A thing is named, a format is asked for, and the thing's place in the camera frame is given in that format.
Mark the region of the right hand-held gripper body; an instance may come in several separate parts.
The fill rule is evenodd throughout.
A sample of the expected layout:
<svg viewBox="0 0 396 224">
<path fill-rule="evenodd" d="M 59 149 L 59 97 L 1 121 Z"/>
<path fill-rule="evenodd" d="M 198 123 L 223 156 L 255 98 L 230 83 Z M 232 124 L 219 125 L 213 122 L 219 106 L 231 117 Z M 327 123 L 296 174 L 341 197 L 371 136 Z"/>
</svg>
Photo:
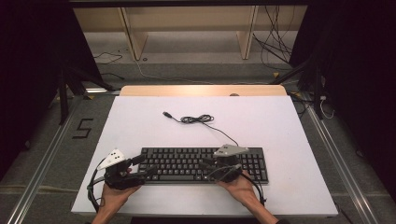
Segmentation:
<svg viewBox="0 0 396 224">
<path fill-rule="evenodd" d="M 248 152 L 247 147 L 223 145 L 211 157 L 215 165 L 204 164 L 204 170 L 207 171 L 211 180 L 232 182 L 242 174 L 242 162 L 239 157 Z"/>
</svg>

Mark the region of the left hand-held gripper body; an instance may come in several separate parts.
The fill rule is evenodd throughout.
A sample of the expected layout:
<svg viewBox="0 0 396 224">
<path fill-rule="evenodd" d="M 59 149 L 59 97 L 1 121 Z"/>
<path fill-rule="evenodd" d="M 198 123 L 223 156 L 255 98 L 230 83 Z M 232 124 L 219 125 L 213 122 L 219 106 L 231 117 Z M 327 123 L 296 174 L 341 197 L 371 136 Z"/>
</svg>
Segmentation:
<svg viewBox="0 0 396 224">
<path fill-rule="evenodd" d="M 112 189 L 128 189 L 145 184 L 143 172 L 129 173 L 131 159 L 127 159 L 117 148 L 113 149 L 97 166 L 96 170 L 105 169 L 104 180 Z"/>
</svg>

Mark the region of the black computer keyboard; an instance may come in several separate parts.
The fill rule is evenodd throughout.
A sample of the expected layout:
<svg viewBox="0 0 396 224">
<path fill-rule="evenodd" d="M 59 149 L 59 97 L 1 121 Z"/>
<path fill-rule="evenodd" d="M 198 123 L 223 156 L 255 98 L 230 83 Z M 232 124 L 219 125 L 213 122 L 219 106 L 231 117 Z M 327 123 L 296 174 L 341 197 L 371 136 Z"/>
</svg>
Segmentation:
<svg viewBox="0 0 396 224">
<path fill-rule="evenodd" d="M 242 154 L 242 170 L 246 170 L 253 181 L 261 184 L 269 182 L 266 162 L 261 147 L 248 147 L 249 152 Z M 146 159 L 138 165 L 138 171 L 157 166 L 157 174 L 149 184 L 205 184 L 196 181 L 198 174 L 207 175 L 203 158 L 211 158 L 215 147 L 143 147 L 141 152 Z"/>
</svg>

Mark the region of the person's left hand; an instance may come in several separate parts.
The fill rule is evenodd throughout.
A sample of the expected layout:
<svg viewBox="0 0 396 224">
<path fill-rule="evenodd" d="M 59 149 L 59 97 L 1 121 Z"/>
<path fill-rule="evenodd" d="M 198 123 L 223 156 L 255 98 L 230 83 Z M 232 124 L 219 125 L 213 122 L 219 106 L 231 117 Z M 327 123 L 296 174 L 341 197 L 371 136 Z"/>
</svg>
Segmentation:
<svg viewBox="0 0 396 224">
<path fill-rule="evenodd" d="M 128 189 L 112 189 L 108 184 L 103 185 L 100 213 L 114 215 L 128 201 L 128 198 L 140 189 L 140 186 Z"/>
</svg>

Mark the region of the person's right hand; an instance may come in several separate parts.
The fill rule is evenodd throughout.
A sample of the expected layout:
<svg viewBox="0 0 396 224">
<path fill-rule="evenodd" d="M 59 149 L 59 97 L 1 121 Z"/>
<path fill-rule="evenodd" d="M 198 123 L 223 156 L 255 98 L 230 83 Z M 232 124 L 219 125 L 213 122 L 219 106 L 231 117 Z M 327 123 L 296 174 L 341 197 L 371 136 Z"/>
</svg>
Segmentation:
<svg viewBox="0 0 396 224">
<path fill-rule="evenodd" d="M 251 208 L 254 205 L 260 205 L 252 184 L 241 175 L 232 182 L 225 183 L 217 181 L 217 184 L 226 189 L 234 199 L 246 208 Z"/>
</svg>

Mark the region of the light wooden table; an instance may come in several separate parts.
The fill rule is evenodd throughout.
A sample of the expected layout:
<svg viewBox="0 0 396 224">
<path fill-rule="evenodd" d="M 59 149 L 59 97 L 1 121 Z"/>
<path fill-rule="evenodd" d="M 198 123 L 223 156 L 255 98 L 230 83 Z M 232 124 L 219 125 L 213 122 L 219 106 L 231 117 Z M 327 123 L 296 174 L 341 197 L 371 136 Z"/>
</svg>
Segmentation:
<svg viewBox="0 0 396 224">
<path fill-rule="evenodd" d="M 120 96 L 286 96 L 281 85 L 130 85 Z"/>
</svg>

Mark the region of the black metal stand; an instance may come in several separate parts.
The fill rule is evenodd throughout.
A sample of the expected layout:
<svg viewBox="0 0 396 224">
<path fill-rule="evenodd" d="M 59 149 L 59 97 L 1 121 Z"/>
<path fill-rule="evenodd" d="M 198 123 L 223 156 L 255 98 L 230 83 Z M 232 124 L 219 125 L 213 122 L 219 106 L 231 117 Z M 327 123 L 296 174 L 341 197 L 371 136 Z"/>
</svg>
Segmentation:
<svg viewBox="0 0 396 224">
<path fill-rule="evenodd" d="M 86 88 L 83 86 L 82 81 L 88 80 L 89 82 L 102 87 L 107 91 L 119 91 L 120 88 L 116 88 L 105 83 L 101 75 L 97 77 L 94 75 L 90 75 L 86 71 L 77 68 L 72 65 L 63 65 L 61 67 L 61 71 L 57 76 L 58 79 L 58 91 L 60 97 L 61 104 L 61 120 L 60 124 L 63 125 L 66 122 L 66 119 L 69 115 L 69 106 L 67 100 L 67 90 L 69 88 L 75 95 L 83 95 L 86 92 Z"/>
<path fill-rule="evenodd" d="M 301 75 L 297 84 L 298 89 L 300 91 L 311 90 L 314 93 L 314 111 L 316 112 L 319 119 L 323 119 L 320 109 L 320 97 L 322 96 L 321 70 L 319 68 L 317 59 L 307 59 L 305 62 L 292 68 L 284 76 L 278 77 L 274 81 L 270 82 L 270 85 L 279 85 L 298 74 Z"/>
</svg>

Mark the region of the black curtain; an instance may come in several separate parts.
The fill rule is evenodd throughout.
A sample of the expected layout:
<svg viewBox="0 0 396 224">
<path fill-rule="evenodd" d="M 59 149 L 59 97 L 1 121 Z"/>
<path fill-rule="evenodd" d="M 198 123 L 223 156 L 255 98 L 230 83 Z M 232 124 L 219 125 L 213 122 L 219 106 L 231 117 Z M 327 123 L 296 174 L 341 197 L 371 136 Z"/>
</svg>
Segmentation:
<svg viewBox="0 0 396 224">
<path fill-rule="evenodd" d="M 102 77 L 69 0 L 0 0 L 0 180 L 58 90 Z"/>
<path fill-rule="evenodd" d="M 324 89 L 396 202 L 396 0 L 308 0 L 290 57 L 320 55 Z"/>
</svg>

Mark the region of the aluminium floor rail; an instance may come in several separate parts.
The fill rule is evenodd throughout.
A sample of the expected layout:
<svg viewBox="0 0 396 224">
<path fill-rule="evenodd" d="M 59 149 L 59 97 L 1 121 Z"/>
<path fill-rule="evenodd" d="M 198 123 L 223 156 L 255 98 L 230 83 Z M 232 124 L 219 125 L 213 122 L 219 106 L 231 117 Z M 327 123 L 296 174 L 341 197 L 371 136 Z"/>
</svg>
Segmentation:
<svg viewBox="0 0 396 224">
<path fill-rule="evenodd" d="M 65 120 L 57 123 L 57 129 L 51 134 L 51 140 L 46 147 L 45 153 L 40 157 L 40 163 L 34 169 L 32 176 L 29 178 L 27 185 L 21 187 L 21 197 L 16 201 L 15 206 L 11 210 L 7 218 L 7 224 L 22 224 L 29 208 L 39 191 L 55 156 L 59 151 L 60 145 L 64 140 L 65 134 L 71 123 L 76 109 L 82 101 L 81 97 L 76 97 L 70 102 L 69 113 Z"/>
<path fill-rule="evenodd" d="M 372 209 L 368 199 L 363 194 L 357 179 L 353 176 L 346 161 L 343 159 L 342 154 L 334 143 L 326 125 L 318 117 L 312 105 L 307 108 L 307 111 L 332 159 L 333 165 L 335 166 L 351 201 L 355 205 L 361 217 L 362 222 L 364 224 L 379 224 L 379 219 Z"/>
</svg>

